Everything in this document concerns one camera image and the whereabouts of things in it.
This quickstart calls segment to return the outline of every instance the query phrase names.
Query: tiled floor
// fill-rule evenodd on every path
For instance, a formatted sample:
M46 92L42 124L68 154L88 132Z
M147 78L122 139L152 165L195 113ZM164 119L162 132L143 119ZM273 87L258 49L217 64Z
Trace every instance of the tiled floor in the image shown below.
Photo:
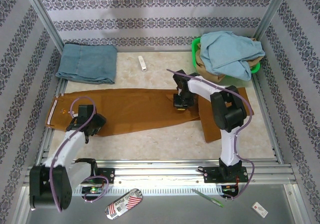
M142 55L147 72L141 72L138 56ZM114 85L91 85L68 82L66 93L107 88L159 88L174 89L172 74L166 71L183 69L195 72L191 52L118 53ZM273 158L274 154L266 131L252 82L226 78L222 85L245 87L254 110L250 125L240 135L239 154L244 158ZM55 131L50 154L61 143L64 132ZM200 121L161 129L116 135L90 137L89 143L78 152L77 158L97 160L159 160L159 159L217 159L221 153L221 140L206 143Z

